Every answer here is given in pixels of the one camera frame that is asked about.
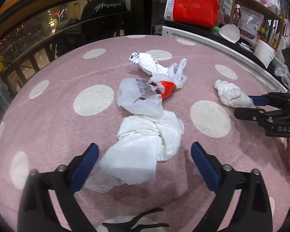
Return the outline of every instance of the clear plastic bag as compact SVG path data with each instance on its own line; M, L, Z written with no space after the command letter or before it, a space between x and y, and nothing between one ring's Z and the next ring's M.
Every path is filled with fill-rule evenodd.
M276 76L281 77L282 82L284 85L290 89L290 72L288 67L280 62L276 57L273 59L273 65L275 66L274 74Z

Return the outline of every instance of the white metal frame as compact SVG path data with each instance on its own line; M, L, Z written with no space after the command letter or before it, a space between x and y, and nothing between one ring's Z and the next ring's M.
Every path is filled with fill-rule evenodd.
M271 74L269 74L266 70L261 68L255 62L251 61L249 58L243 56L242 54L230 49L223 44L220 44L216 41L208 39L206 37L182 31L179 29L171 28L171 27L162 27L162 36L173 37L173 38L183 38L189 41L198 42L210 47L215 48L220 54L227 56L232 59L236 64L241 66L244 70L249 72L255 79L261 84L261 86L267 92L287 92L287 89L277 81Z

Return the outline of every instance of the crumpled tissue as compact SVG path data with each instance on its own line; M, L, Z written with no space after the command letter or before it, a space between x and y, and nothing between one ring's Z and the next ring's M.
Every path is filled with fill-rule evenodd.
M254 102L235 84L217 80L214 88L218 91L220 101L229 107L255 108Z
M119 85L117 105L133 114L162 116L162 97L156 88L141 78L125 78Z
M174 112L164 110L162 117L126 117L117 134L118 142L93 168L85 187L106 193L124 183L154 180L157 161L168 160L177 153L183 134L184 124Z
M158 63L152 55L148 53L133 52L129 58L133 64L139 64L141 69L151 75L152 82L169 81L176 85L176 88L182 88L187 81L187 77L183 74L187 59L183 58L179 64L174 63L166 68Z

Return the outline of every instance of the polka dot tablecloth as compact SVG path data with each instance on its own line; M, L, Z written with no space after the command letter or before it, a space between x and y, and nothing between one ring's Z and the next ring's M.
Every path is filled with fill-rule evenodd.
M169 228L147 231L191 232L201 220L215 194L206 187L189 155L191 144L201 143L222 164L250 172L259 168L270 196L273 229L282 225L290 205L290 171L284 146L266 137L257 123L240 121L234 109L221 104L213 85L217 79L235 83L248 95L266 91L230 58L214 49L185 39L160 36L123 36L75 49L37 73L19 92L0 125L0 213L16 230L22 189L30 169L53 171L96 143L100 156L117 142L122 120L131 115L118 108L118 86L124 78L149 79L128 58L147 52L163 66L188 62L187 83L163 102L184 122L179 152L158 162L156 179L140 185L122 185L108 193L83 188L75 198L98 231L102 222L126 222L155 207L163 212L139 222L164 222ZM55 210L68 227L51 191ZM234 212L238 190L221 225Z

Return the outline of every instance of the pink tablecloth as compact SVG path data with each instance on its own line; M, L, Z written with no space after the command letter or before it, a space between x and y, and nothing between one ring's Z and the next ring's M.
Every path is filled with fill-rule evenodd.
M275 206L274 231L280 228L290 205L284 146L266 137L257 123L235 119L234 109L221 104L213 85L221 79L237 84L248 95L266 91L230 58L209 47L160 36L123 36L88 44L56 59L24 86L6 112L0 126L0 212L14 230L29 169L53 171L82 154L92 142L101 155L116 143L120 124L130 115L116 105L119 84L126 77L149 78L128 58L132 52L150 50L160 50L150 53L164 66L188 59L186 85L163 103L165 110L175 112L184 122L181 147L169 161L158 162L154 181L118 186L104 194L89 189L75 193L89 221L98 231L106 231L101 223L108 219L127 221L162 207L163 212L143 222L170 225L152 229L160 232L192 231L215 196L189 155L191 144L199 141L222 164L248 172L260 169L273 210ZM236 199L222 227L230 221L235 203ZM55 209L66 225L58 204Z

